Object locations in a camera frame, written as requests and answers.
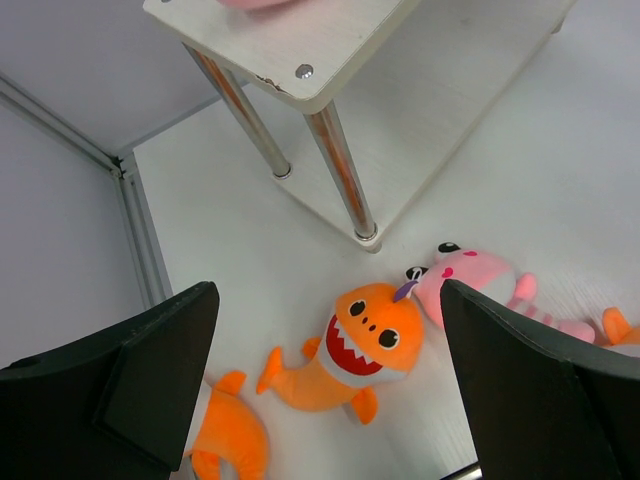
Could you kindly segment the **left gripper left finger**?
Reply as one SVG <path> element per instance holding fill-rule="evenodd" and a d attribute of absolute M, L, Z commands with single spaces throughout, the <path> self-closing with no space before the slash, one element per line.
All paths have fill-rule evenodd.
<path fill-rule="evenodd" d="M 4 479 L 167 479 L 219 311 L 215 283 L 1 371 Z"/>

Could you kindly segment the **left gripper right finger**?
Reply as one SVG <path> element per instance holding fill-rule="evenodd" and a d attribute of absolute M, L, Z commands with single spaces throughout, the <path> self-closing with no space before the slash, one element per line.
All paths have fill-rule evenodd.
<path fill-rule="evenodd" d="M 636 479 L 639 358 L 448 280 L 446 338 L 484 479 Z"/>

